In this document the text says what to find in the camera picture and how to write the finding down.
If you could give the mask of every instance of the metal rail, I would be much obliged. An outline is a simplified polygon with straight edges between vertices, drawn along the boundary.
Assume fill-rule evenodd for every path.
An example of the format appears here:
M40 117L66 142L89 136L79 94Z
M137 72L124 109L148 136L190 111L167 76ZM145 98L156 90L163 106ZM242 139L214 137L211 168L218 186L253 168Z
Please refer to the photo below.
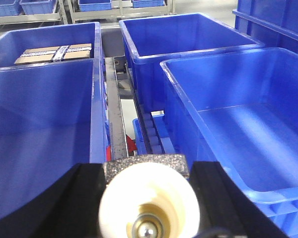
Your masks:
M128 157L125 125L118 91L114 58L105 58L108 94L108 117L110 129L111 159Z
M140 129L141 129L141 132L143 134L145 148L146 148L147 154L152 154L152 147L150 145L150 140L149 140L149 137L148 137L148 134L147 134L145 119L143 117L142 109L140 108L140 105L138 103L138 100L137 100L137 97L136 97L136 94L135 94L134 85L133 85L133 82L132 82L133 81L132 80L132 77L133 77L132 72L130 72L128 70L127 65L126 65L126 69L127 69L127 76L128 76L129 84L130 84L130 90L131 90L131 93L132 93L132 96L133 96L133 99L134 99L135 108L136 108L136 112L137 112L137 117L138 117L138 120L139 120Z

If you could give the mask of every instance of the blue bin wall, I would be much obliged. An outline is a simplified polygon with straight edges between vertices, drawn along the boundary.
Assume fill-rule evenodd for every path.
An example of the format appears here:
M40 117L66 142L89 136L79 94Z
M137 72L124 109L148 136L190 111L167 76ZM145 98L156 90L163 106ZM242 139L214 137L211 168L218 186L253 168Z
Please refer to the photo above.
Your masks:
M0 218L74 164L105 162L100 73L96 59L0 71Z
M81 11L101 11L111 9L111 0L78 0Z
M237 11L298 33L296 0L239 0Z
M98 22L10 31L0 37L0 67L14 66L26 49L85 43L93 45L91 57L100 57Z
M164 108L161 61L263 46L202 14L123 20L120 26L146 112Z
M298 54L298 1L239 0L233 13L240 32Z
M163 6L164 0L132 0L133 8Z
M161 65L177 152L189 166L219 161L268 217L298 235L298 55L271 48Z

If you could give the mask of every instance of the metal shelving rack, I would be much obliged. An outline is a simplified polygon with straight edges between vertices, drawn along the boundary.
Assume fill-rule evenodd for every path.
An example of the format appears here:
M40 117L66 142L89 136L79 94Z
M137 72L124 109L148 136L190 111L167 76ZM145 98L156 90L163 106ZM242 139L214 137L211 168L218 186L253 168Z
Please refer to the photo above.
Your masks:
M77 0L66 0L70 9L72 23L83 20L125 18L125 17L145 17L175 13L175 0L166 0L164 6L133 8L131 1L113 0L111 10L101 11L79 11Z
M35 15L18 15L18 16L1 16L0 25L16 24L16 23L32 23L32 22L46 22L46 21L61 21L67 24L67 18L64 8L64 0L57 0L55 10L49 14L35 14Z

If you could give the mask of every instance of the blue plastic bin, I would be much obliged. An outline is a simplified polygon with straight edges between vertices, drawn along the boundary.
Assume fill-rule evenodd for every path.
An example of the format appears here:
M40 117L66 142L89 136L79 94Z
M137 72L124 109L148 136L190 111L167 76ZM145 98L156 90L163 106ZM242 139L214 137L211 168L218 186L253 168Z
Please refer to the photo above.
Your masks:
M19 2L20 0L0 0L0 16L19 15L22 10Z
M298 0L239 0L233 13L240 32L298 54Z
M285 233L298 237L298 55L281 48L161 63L176 152L219 161Z
M132 0L133 8L163 6L164 0Z
M81 11L102 11L111 9L111 0L78 0Z
M0 218L108 144L98 59L0 71Z
M14 66L26 49L85 43L93 46L91 57L101 58L98 22L10 31L0 37L0 67Z
M26 15L53 13L56 0L21 0Z
M146 112L164 108L161 61L263 46L199 13L123 20L120 27L134 87Z

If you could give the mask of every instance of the red object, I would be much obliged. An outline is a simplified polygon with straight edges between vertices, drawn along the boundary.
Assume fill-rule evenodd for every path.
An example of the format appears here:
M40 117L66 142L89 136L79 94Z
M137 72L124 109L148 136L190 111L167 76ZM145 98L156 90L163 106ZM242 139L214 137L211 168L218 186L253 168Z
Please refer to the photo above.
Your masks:
M126 139L127 139L128 153L131 153L131 152L137 150L136 143L127 135L126 135ZM107 146L107 148L106 148L106 161L107 162L111 161L111 148L110 148L110 145Z
M111 150L110 150L110 145L107 146L106 148L106 161L111 161Z
M131 153L137 150L136 143L127 135L126 135L126 138L127 138L128 153Z

